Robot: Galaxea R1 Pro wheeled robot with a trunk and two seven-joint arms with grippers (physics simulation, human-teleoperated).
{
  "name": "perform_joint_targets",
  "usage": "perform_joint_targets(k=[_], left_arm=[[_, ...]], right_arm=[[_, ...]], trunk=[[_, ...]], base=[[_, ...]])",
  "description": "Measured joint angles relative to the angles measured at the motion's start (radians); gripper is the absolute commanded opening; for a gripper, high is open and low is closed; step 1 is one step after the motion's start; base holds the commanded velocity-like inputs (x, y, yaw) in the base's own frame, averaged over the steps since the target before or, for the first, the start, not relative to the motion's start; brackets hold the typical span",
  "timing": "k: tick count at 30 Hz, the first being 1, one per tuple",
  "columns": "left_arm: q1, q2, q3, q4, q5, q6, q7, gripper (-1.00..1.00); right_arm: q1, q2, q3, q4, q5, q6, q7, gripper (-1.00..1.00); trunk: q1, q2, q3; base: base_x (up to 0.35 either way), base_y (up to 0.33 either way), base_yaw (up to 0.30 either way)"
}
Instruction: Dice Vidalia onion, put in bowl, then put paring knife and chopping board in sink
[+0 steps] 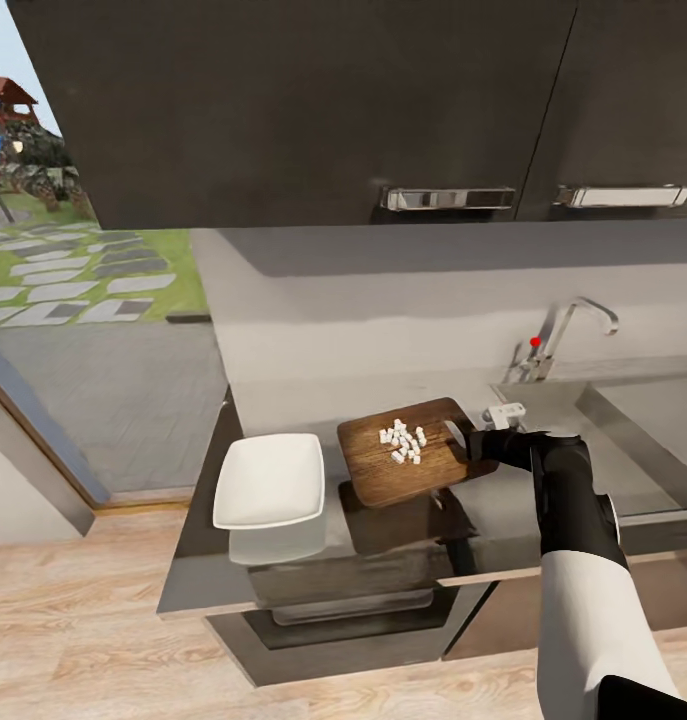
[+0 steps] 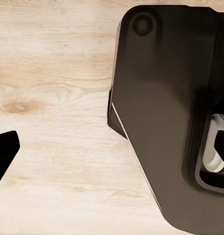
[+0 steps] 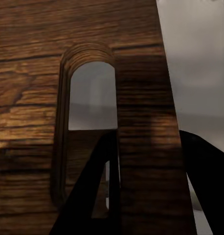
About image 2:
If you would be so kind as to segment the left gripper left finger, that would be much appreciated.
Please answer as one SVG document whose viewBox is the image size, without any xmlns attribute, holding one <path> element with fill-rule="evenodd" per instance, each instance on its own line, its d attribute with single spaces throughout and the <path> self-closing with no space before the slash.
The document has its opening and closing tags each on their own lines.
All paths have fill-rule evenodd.
<svg viewBox="0 0 224 235">
<path fill-rule="evenodd" d="M 19 149 L 20 142 L 15 130 L 0 134 L 0 180 Z"/>
</svg>

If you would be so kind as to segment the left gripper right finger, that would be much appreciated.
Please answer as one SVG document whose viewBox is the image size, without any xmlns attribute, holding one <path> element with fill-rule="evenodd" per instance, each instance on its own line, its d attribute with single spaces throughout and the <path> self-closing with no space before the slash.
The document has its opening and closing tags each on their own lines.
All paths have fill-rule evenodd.
<svg viewBox="0 0 224 235">
<path fill-rule="evenodd" d="M 222 160 L 224 161 L 224 131 L 219 130 L 215 138 L 215 150 L 218 152 Z"/>
</svg>

